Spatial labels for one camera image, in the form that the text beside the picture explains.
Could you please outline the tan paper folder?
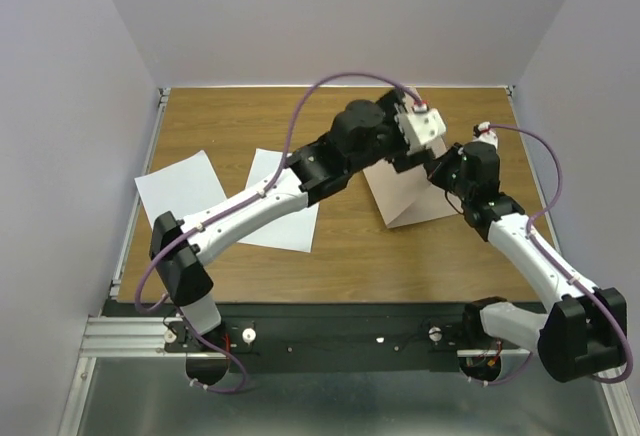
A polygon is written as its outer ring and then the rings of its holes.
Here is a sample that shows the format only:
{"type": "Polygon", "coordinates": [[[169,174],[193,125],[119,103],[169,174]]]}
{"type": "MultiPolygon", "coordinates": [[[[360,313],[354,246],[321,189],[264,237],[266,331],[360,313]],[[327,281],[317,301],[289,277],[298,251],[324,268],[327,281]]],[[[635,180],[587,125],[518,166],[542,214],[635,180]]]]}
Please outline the tan paper folder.
{"type": "Polygon", "coordinates": [[[459,199],[432,185],[421,165],[396,173],[391,163],[382,160],[365,168],[364,176],[389,229],[460,213],[459,199]]]}

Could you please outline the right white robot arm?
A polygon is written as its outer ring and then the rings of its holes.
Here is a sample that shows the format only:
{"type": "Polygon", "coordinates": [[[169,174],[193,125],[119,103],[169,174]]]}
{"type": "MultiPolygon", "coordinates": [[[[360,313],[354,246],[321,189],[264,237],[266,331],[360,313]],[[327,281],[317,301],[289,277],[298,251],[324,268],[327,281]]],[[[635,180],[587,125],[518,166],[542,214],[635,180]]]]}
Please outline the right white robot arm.
{"type": "Polygon", "coordinates": [[[576,271],[534,228],[522,206],[500,189],[500,158],[491,143],[456,144],[424,165],[429,181],[461,203],[467,224],[526,279],[545,311],[522,310],[501,298],[472,304],[460,335],[480,348],[494,338],[536,355],[558,382],[621,368],[634,360],[627,339],[627,305],[614,288],[601,289],[576,271]]]}

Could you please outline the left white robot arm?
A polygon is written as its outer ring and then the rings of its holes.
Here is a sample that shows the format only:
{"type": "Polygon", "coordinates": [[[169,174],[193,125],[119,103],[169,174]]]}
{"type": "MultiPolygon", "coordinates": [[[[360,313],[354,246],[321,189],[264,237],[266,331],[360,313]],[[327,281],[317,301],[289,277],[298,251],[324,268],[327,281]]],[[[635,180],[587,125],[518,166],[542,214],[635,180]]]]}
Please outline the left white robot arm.
{"type": "Polygon", "coordinates": [[[221,341],[222,316],[208,264],[262,227],[341,192],[364,169],[380,161],[404,163],[425,149],[418,126],[428,109],[416,91],[402,86],[376,101],[351,101],[327,132],[295,151],[286,150],[260,182],[194,214],[159,215],[148,269],[158,273],[189,325],[188,340],[201,351],[221,341]]]}

